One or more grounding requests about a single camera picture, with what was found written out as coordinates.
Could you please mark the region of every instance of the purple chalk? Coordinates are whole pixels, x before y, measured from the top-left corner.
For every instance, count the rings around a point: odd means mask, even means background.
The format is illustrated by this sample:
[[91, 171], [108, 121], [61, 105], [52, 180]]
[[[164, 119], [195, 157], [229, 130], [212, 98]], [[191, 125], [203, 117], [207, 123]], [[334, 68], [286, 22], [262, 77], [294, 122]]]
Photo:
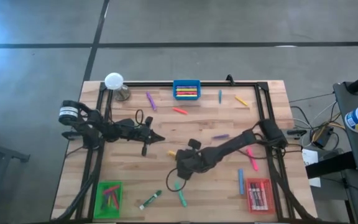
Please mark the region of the purple chalk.
[[197, 88], [197, 86], [177, 86], [177, 88]]
[[153, 110], [157, 110], [157, 107], [155, 106], [155, 103], [154, 103], [154, 100], [153, 100], [153, 98], [152, 98], [152, 95], [150, 95], [149, 92], [146, 92], [146, 96], [147, 96], [147, 98], [149, 99], [150, 104], [152, 105]]
[[228, 138], [229, 134], [221, 134], [219, 136], [214, 136], [212, 137], [213, 139], [222, 139], [222, 138]]

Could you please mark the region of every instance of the concrete floor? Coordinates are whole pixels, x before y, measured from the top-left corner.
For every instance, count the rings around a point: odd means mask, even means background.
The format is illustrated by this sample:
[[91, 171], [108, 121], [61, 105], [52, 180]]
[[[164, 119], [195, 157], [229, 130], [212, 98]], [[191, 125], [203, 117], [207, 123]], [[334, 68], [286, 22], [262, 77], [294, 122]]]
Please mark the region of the concrete floor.
[[[0, 0], [0, 44], [91, 44], [102, 5], [103, 0]], [[101, 43], [302, 41], [358, 41], [358, 0], [110, 0], [100, 38]], [[27, 164], [9, 167], [0, 223], [49, 219], [67, 146], [58, 109], [62, 100], [78, 99], [90, 52], [0, 49], [0, 145], [31, 154]], [[227, 74], [279, 79], [296, 100], [357, 79], [358, 47], [98, 49], [90, 80], [110, 72], [126, 80], [222, 80]], [[312, 119], [333, 101], [331, 95], [293, 105]], [[338, 134], [339, 146], [350, 150], [345, 135]], [[344, 209], [326, 215], [327, 206], [337, 205], [321, 203], [316, 205], [322, 219], [346, 217]]]

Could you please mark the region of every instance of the orange chalk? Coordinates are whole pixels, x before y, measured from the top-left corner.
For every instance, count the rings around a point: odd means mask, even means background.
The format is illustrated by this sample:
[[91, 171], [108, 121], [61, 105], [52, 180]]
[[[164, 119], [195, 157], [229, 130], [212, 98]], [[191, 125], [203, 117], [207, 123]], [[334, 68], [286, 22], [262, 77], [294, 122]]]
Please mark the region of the orange chalk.
[[183, 113], [183, 114], [188, 114], [187, 111], [185, 110], [181, 110], [181, 109], [178, 109], [178, 108], [172, 108], [174, 111], [176, 112], [179, 112], [179, 113]]

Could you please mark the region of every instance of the white paper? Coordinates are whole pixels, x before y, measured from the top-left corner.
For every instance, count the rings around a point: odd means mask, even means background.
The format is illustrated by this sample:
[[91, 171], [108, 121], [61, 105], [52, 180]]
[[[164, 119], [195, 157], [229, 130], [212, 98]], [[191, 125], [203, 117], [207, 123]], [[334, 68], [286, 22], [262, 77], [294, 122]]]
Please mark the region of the white paper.
[[[303, 149], [302, 158], [303, 158], [303, 162], [305, 163], [305, 166], [314, 164], [318, 162], [318, 153], [316, 151]], [[314, 187], [321, 187], [320, 178], [316, 177], [316, 178], [309, 179], [309, 184]]]

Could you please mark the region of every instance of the wooden table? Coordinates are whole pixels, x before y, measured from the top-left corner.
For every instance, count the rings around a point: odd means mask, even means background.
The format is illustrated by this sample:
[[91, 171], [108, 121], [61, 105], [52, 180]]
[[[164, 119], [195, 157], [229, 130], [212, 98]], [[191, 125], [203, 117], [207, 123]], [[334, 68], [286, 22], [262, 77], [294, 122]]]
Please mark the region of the wooden table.
[[[80, 101], [90, 108], [96, 107], [100, 82], [85, 82]], [[268, 81], [273, 110], [279, 128], [293, 127], [292, 113], [283, 81]], [[218, 90], [223, 91], [221, 105], [218, 103]], [[153, 111], [145, 95], [149, 91], [156, 105]], [[125, 102], [112, 104], [113, 120], [134, 119], [138, 109], [144, 115], [154, 118], [152, 129], [166, 138], [149, 146], [147, 156], [142, 157], [141, 142], [120, 139], [106, 143], [102, 161], [100, 181], [120, 180], [124, 183], [121, 206], [122, 222], [273, 222], [276, 214], [253, 215], [248, 212], [247, 197], [239, 194], [237, 170], [243, 168], [244, 178], [270, 178], [266, 160], [258, 160], [259, 171], [254, 171], [249, 158], [238, 153], [226, 156], [215, 168], [204, 174], [193, 174], [183, 190], [187, 208], [183, 208], [178, 194], [165, 186], [165, 178], [175, 167], [175, 161], [167, 155], [187, 146], [190, 138], [202, 142], [202, 147], [217, 146], [224, 140], [212, 140], [219, 134], [237, 136], [251, 128], [259, 114], [253, 88], [247, 87], [204, 87], [197, 101], [176, 101], [169, 87], [132, 87], [131, 98]], [[234, 99], [240, 96], [248, 103], [245, 107]], [[176, 106], [187, 110], [183, 115], [172, 110]], [[81, 146], [82, 140], [69, 144], [68, 152]], [[299, 150], [292, 146], [288, 151]], [[262, 146], [253, 146], [255, 156], [265, 156]], [[83, 174], [86, 150], [78, 151], [65, 160], [60, 185], [57, 192], [52, 218], [58, 217], [78, 193]], [[306, 176], [301, 153], [285, 155], [285, 166], [292, 192], [312, 215], [316, 216], [313, 196]], [[153, 203], [141, 211], [139, 205], [156, 190], [163, 190]], [[280, 192], [281, 203], [286, 214], [285, 199]], [[88, 211], [88, 200], [84, 214]]]

